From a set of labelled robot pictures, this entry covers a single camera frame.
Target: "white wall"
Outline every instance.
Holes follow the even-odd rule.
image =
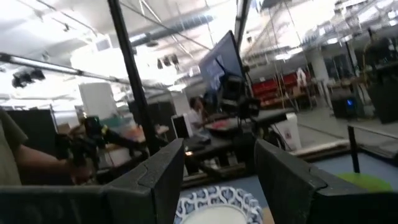
[[[175,94],[172,97],[175,113],[181,115],[190,111],[188,98],[185,93]]]
[[[79,120],[76,111],[56,111],[54,112],[55,122],[57,125],[69,124],[69,127],[74,127],[79,125]]]

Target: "plate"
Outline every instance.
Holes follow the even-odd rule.
[[[174,224],[261,224],[257,199],[242,189],[208,187],[180,198]]]

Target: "black frame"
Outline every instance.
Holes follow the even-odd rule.
[[[239,56],[239,51],[238,51],[238,45],[236,44],[236,40],[234,38],[234,34],[232,33],[231,30],[229,30],[223,38],[221,38],[221,40],[200,60],[199,67],[200,64],[203,63],[204,61],[208,60],[209,57],[212,55],[212,53],[214,53],[215,51],[217,51],[220,47],[220,45],[228,38],[231,38],[232,43],[234,45],[234,49],[235,49],[235,53],[236,53],[236,57],[238,59],[238,63],[239,63],[239,67],[241,69],[241,73],[242,73],[242,77],[246,80],[246,76],[245,76],[245,72],[243,69],[243,64],[242,64],[242,60],[241,57]]]
[[[140,108],[139,114],[142,121],[142,129],[144,131],[149,154],[152,156],[159,151],[160,146],[156,138],[154,124],[148,113],[148,104],[142,89],[141,78],[138,73],[136,61],[134,60],[134,52],[130,45],[126,24],[124,22],[123,13],[119,0],[108,0],[109,10],[112,15],[114,28],[119,40],[120,49],[123,54],[124,63],[126,64],[127,74],[131,85],[132,94]]]

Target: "green object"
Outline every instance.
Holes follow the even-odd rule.
[[[339,178],[362,187],[370,192],[392,191],[392,187],[384,180],[367,174],[346,173],[337,175]]]

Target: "air duct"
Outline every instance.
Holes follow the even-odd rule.
[[[140,39],[133,40],[131,42],[131,47],[137,47],[146,44],[150,41],[159,40],[164,37],[169,37],[171,35],[178,34],[180,32],[190,30],[202,25],[207,24],[215,19],[215,16],[201,14],[197,16],[191,16],[189,19],[178,21],[177,23],[167,26],[167,28],[161,27],[146,33],[145,35],[137,35],[137,37],[142,36]]]

